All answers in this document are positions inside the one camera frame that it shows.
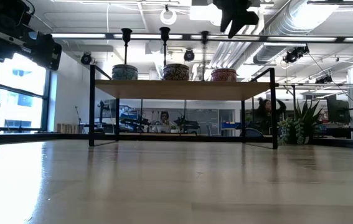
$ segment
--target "blue patterned pot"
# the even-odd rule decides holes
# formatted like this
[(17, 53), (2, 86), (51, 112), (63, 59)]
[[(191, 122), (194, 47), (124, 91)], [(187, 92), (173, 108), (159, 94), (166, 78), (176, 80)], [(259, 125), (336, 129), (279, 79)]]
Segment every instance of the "blue patterned pot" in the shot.
[(132, 65), (114, 65), (112, 76), (114, 80), (137, 80), (138, 69)]
[(189, 67), (182, 64), (169, 64), (164, 67), (164, 80), (188, 81), (190, 79)]

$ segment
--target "window frame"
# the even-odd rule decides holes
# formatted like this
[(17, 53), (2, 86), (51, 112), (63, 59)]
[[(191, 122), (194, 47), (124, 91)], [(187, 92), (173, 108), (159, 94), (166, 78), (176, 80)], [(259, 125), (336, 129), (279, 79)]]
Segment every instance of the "window frame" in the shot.
[[(23, 128), (23, 131), (47, 131), (47, 121), (49, 115), (49, 96), (50, 96), (50, 85), (52, 81), (52, 72), (46, 69), (46, 77), (45, 77), (45, 86), (44, 86), (44, 94), (39, 95), (29, 91), (13, 88), (10, 86), (6, 86), (0, 84), (0, 89), (7, 90), (13, 93), (23, 94), (26, 96), (36, 97), (42, 99), (42, 114), (40, 119), (40, 128)], [(8, 127), (0, 127), (2, 131), (18, 131), (19, 128), (8, 128)]]

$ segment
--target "red patterned pot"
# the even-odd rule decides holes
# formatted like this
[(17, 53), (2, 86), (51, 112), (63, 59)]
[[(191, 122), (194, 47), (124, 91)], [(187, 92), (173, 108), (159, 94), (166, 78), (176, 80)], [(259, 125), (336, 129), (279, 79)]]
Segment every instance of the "red patterned pot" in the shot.
[(169, 64), (164, 66), (164, 80), (188, 81), (190, 79), (189, 67), (182, 64)]
[(230, 68), (215, 69), (211, 76), (213, 82), (237, 82), (236, 70)]

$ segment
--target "white ceiling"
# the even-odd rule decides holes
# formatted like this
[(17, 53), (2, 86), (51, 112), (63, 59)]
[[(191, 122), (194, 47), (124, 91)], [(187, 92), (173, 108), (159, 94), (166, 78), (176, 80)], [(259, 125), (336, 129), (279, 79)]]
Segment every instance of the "white ceiling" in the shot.
[[(107, 32), (106, 10), (107, 5), (102, 4), (80, 4), (77, 2), (52, 2), (51, 0), (30, 0), (36, 8), (35, 15), (47, 25), (33, 19), (31, 26), (41, 32)], [(267, 10), (265, 19), (269, 19), (278, 8), (280, 8), (285, 0), (275, 0), (275, 6)], [(116, 5), (110, 5), (108, 8), (109, 32), (121, 32), (121, 28), (130, 28), (134, 32), (150, 32), (158, 33), (159, 28), (164, 25), (160, 18), (160, 11), (144, 11), (143, 17), (137, 6), (127, 5), (126, 7), (134, 10), (128, 10)], [(143, 9), (162, 9), (162, 6), (145, 6)], [(209, 21), (191, 21), (188, 15), (177, 14), (177, 21), (168, 26), (171, 33), (199, 33), (202, 30), (208, 30), (211, 33), (219, 33), (219, 27), (212, 25)], [(339, 8), (334, 12), (323, 24), (315, 28), (311, 35), (353, 35), (353, 8)], [(145, 43), (147, 41), (131, 41), (128, 48), (128, 62), (137, 66), (140, 73), (148, 73), (150, 68), (154, 67), (154, 63), (150, 58), (145, 58)], [(124, 43), (122, 40), (78, 40), (67, 43), (61, 42), (64, 51), (70, 55), (79, 57), (82, 54), (81, 46), (84, 45), (100, 45), (103, 52), (93, 53), (98, 58), (104, 59), (108, 56), (104, 45), (111, 45), (116, 52), (123, 57)], [(218, 42), (210, 42), (207, 47), (207, 59), (211, 59), (216, 52)], [(193, 48), (195, 59), (201, 60), (202, 46), (197, 42), (169, 41), (169, 51), (173, 52), (172, 61), (183, 63), (183, 55), (186, 48)], [(336, 62), (336, 56), (340, 60), (349, 60), (353, 58), (352, 44), (309, 44), (311, 54), (314, 59), (319, 62), (322, 68), (328, 68), (341, 62)], [(276, 74), (279, 77), (298, 77), (294, 79), (301, 80), (309, 75), (320, 72), (321, 69), (313, 63), (310, 57), (304, 57), (288, 69), (283, 69), (278, 63), (280, 58), (274, 63), (276, 66)], [(336, 80), (343, 80), (346, 77), (346, 70), (335, 71)]]

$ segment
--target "window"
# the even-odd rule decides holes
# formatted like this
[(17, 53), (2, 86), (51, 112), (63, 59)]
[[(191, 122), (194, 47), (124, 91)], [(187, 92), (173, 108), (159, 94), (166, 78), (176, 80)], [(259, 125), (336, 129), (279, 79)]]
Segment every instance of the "window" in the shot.
[(5, 59), (0, 63), (0, 84), (2, 85), (43, 95), (45, 81), (46, 69), (21, 55), (14, 54), (12, 60)]
[(1, 128), (40, 128), (41, 118), (42, 98), (0, 89)]

